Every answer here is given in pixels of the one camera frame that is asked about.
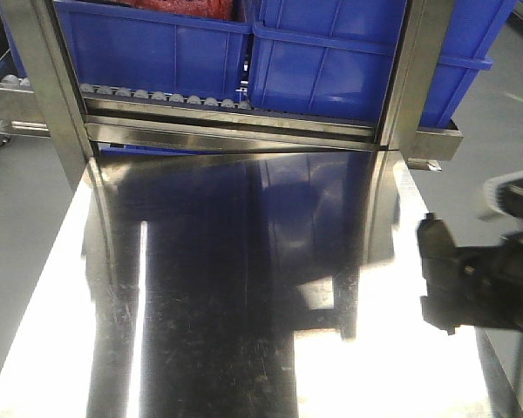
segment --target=red item in crate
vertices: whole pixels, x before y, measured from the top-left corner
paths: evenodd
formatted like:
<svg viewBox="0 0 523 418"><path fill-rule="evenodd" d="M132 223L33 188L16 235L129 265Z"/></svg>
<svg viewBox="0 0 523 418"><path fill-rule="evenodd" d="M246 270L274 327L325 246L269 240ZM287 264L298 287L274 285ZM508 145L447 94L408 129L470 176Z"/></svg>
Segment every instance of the red item in crate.
<svg viewBox="0 0 523 418"><path fill-rule="evenodd" d="M134 0L139 9L231 20L233 0Z"/></svg>
<svg viewBox="0 0 523 418"><path fill-rule="evenodd" d="M113 3L127 4L128 6L136 7L138 0L110 0Z"/></svg>

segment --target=blue storage bin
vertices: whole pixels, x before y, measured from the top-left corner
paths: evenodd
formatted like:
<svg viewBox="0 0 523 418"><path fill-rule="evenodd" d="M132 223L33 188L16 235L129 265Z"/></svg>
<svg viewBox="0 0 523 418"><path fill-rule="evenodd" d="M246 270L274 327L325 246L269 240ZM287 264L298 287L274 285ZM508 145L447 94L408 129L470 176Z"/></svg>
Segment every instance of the blue storage bin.
<svg viewBox="0 0 523 418"><path fill-rule="evenodd" d="M479 72L490 70L492 64L489 57L485 59L440 57L420 125L446 128Z"/></svg>
<svg viewBox="0 0 523 418"><path fill-rule="evenodd" d="M517 0L457 0L442 55L484 59Z"/></svg>
<svg viewBox="0 0 523 418"><path fill-rule="evenodd" d="M394 47L254 25L248 94L255 107L377 122ZM421 124L446 127L490 60L441 57Z"/></svg>
<svg viewBox="0 0 523 418"><path fill-rule="evenodd" d="M394 44L406 0L261 0L259 18L273 29Z"/></svg>
<svg viewBox="0 0 523 418"><path fill-rule="evenodd" d="M458 0L443 55L484 58L517 0ZM258 17L273 29L394 44L405 0L261 0Z"/></svg>
<svg viewBox="0 0 523 418"><path fill-rule="evenodd" d="M236 97L252 33L249 3L239 3L240 22L230 22L76 0L54 2L80 83L219 100Z"/></svg>

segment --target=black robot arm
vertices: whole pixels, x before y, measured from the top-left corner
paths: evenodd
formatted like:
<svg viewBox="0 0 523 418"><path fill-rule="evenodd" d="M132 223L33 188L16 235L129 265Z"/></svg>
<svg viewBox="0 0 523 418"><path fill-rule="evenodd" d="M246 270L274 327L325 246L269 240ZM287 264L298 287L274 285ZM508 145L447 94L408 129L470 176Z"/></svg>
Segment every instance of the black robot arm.
<svg viewBox="0 0 523 418"><path fill-rule="evenodd" d="M523 178L499 182L499 212L523 219ZM457 247L430 213L418 228L427 295L424 319L453 334L460 325L523 330L523 231L498 246Z"/></svg>

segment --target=gray floor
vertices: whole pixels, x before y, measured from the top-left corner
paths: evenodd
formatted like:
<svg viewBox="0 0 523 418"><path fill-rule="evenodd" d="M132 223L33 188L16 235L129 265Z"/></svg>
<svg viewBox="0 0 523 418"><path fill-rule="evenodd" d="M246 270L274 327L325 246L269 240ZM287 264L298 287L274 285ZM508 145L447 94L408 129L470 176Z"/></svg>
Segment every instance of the gray floor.
<svg viewBox="0 0 523 418"><path fill-rule="evenodd" d="M516 227L511 219L481 222L472 209L484 180L523 169L523 37L505 27L491 56L493 69L479 76L457 112L465 142L456 158L440 174L414 173L460 245L493 244ZM0 152L0 368L69 198L49 141L20 138ZM511 376L515 336L491 338Z"/></svg>
<svg viewBox="0 0 523 418"><path fill-rule="evenodd" d="M0 369L70 198L50 140L0 151Z"/></svg>
<svg viewBox="0 0 523 418"><path fill-rule="evenodd" d="M461 246L493 245L518 227L511 218L478 220L475 204L485 180L523 170L523 32L506 26L490 51L491 71L483 72L458 108L454 120L465 135L456 157L443 172L414 172L429 209L452 229ZM517 333L488 331L510 381ZM520 399L523 407L523 392Z"/></svg>

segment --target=stainless steel table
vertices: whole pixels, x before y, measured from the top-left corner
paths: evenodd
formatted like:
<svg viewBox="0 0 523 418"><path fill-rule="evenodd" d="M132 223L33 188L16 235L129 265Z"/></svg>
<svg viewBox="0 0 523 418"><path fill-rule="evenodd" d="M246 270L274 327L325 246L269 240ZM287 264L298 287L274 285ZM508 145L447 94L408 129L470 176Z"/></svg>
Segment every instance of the stainless steel table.
<svg viewBox="0 0 523 418"><path fill-rule="evenodd" d="M494 417L422 321L425 212L397 152L92 159L0 418Z"/></svg>

